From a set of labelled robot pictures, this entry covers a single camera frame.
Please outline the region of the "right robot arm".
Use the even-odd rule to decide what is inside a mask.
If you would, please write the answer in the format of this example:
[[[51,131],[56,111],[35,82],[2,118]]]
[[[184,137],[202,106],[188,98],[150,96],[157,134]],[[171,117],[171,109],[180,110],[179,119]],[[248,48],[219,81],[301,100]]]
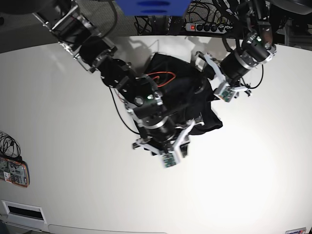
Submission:
[[[123,97],[126,111],[138,128],[133,148],[143,148],[164,160],[178,161],[188,151],[193,123],[178,124],[160,84],[114,57],[116,46],[81,12],[74,0],[37,0],[32,13],[59,44],[89,73],[99,71],[103,83]]]

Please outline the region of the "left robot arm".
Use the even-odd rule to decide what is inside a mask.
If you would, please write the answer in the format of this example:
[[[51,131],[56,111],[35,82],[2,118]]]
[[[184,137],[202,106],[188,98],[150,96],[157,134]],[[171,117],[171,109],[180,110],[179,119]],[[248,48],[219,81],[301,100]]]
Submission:
[[[272,28],[264,4],[246,0],[237,8],[238,18],[231,31],[222,40],[236,38],[244,33],[244,40],[236,47],[227,47],[228,55],[222,61],[198,52],[197,62],[191,65],[180,59],[156,53],[148,72],[157,83],[165,110],[143,120],[147,137],[138,145],[153,155],[166,159],[186,156],[190,135],[220,129],[222,121],[213,112],[211,103],[221,99],[231,101],[240,91],[252,87],[243,76],[257,65],[270,61],[276,52]]]

